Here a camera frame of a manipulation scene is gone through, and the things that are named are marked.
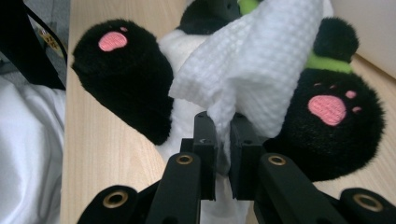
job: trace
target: black plush paw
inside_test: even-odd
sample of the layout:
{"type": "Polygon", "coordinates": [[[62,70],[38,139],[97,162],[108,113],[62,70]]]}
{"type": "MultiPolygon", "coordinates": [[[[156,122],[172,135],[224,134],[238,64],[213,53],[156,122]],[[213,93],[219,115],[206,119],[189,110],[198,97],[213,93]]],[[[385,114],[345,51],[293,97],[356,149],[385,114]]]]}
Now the black plush paw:
{"type": "Polygon", "coordinates": [[[364,166],[383,128],[378,98],[360,77],[306,69],[281,133],[265,147],[291,157],[311,180],[326,180],[364,166]]]}
{"type": "Polygon", "coordinates": [[[314,43],[314,52],[318,56],[350,63],[358,47],[359,39],[351,25],[338,18],[321,21],[314,43]]]}
{"type": "Polygon", "coordinates": [[[170,130],[173,80],[156,38],[131,21],[93,26],[78,42],[72,65],[82,86],[154,144],[170,130]]]}

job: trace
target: white tissue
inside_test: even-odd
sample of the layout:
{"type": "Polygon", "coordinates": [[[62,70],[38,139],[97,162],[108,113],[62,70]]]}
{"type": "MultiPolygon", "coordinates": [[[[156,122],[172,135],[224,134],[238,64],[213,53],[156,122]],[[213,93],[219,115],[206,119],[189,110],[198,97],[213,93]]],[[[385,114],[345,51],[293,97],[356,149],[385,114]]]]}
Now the white tissue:
{"type": "MultiPolygon", "coordinates": [[[[181,66],[169,95],[206,108],[222,141],[235,111],[247,116],[258,134],[275,137],[318,32],[322,4],[262,2],[199,46],[181,66]]],[[[218,169],[227,173],[229,149],[222,153],[227,160],[218,169]]]]}

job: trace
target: black fur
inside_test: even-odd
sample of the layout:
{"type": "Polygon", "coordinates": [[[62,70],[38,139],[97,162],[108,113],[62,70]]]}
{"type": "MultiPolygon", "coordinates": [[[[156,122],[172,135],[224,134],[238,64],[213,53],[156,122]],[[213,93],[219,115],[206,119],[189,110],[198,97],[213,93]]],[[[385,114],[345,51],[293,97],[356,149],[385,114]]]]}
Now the black fur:
{"type": "Polygon", "coordinates": [[[314,52],[347,63],[359,47],[354,28],[338,18],[323,19],[314,43],[314,52]]]}
{"type": "Polygon", "coordinates": [[[87,31],[74,56],[72,67],[82,86],[102,105],[152,143],[160,145],[168,138],[173,71],[152,34],[131,21],[108,21],[87,31]],[[110,31],[123,33],[127,46],[100,50],[99,40],[110,31]]]}
{"type": "Polygon", "coordinates": [[[210,12],[207,0],[196,0],[183,13],[177,29],[187,35],[212,35],[228,23],[210,12]]]}
{"type": "Polygon", "coordinates": [[[384,129],[383,114],[375,91],[360,77],[306,69],[279,136],[264,146],[269,152],[291,157],[312,181],[333,179],[363,167],[375,155],[384,129]],[[355,91],[357,96],[348,99],[347,91],[355,91]],[[309,100],[317,95],[343,100],[346,117],[340,124],[327,125],[308,110],[309,100]],[[354,106],[361,111],[353,113],[354,106]]]}

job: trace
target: white fabric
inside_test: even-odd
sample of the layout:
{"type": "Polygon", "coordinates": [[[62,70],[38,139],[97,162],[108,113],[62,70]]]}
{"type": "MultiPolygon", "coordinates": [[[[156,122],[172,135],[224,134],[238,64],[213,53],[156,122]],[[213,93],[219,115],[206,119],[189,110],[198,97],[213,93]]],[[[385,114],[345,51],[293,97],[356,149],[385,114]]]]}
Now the white fabric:
{"type": "Polygon", "coordinates": [[[59,223],[64,99],[0,77],[0,223],[59,223]]]}
{"type": "MultiPolygon", "coordinates": [[[[322,0],[267,0],[215,32],[182,65],[169,95],[204,108],[227,146],[235,111],[258,134],[275,137],[322,18],[322,0]]],[[[230,166],[227,147],[221,152],[230,166]]]]}

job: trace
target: brass insert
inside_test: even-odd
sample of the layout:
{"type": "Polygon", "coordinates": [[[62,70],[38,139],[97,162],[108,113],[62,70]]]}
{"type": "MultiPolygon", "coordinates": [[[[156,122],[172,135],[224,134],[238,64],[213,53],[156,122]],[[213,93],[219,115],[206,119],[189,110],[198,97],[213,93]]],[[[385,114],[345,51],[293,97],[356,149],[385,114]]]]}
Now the brass insert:
{"type": "Polygon", "coordinates": [[[380,212],[384,209],[382,203],[370,195],[355,194],[353,200],[361,207],[373,212],[380,212]]]}
{"type": "Polygon", "coordinates": [[[284,165],[286,164],[285,159],[281,158],[280,156],[270,156],[268,161],[271,162],[273,165],[284,165]]]}
{"type": "Polygon", "coordinates": [[[189,156],[189,155],[181,155],[176,158],[176,161],[178,164],[188,165],[188,164],[192,163],[193,158],[192,158],[192,156],[189,156]]]}
{"type": "Polygon", "coordinates": [[[120,207],[128,200],[128,193],[124,190],[116,190],[103,199],[103,206],[106,208],[120,207]]]}

